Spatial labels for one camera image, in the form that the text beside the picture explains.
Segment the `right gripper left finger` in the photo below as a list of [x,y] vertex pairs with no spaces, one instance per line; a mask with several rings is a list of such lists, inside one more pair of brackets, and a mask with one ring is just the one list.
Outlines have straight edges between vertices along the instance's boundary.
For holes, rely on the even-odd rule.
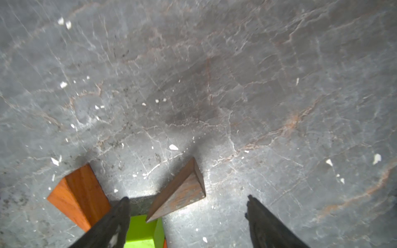
[[123,248],[130,224],[130,200],[123,197],[70,248]]

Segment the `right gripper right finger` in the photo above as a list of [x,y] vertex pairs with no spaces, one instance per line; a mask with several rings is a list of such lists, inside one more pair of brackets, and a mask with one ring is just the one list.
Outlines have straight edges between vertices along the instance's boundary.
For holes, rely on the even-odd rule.
[[309,248],[257,198],[248,196],[245,217],[255,248]]

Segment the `dark walnut wedge block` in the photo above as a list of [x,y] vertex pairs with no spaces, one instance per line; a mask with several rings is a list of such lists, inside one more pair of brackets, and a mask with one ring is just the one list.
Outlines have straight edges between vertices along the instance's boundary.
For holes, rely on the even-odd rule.
[[206,197],[203,174],[195,160],[191,158],[174,179],[156,196],[146,222],[152,222],[193,204]]

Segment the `orange brown wedge block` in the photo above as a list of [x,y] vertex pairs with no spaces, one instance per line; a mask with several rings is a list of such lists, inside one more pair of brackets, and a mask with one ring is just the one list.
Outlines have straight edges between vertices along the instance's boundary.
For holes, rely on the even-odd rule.
[[88,163],[62,178],[47,201],[84,232],[111,210],[110,202]]

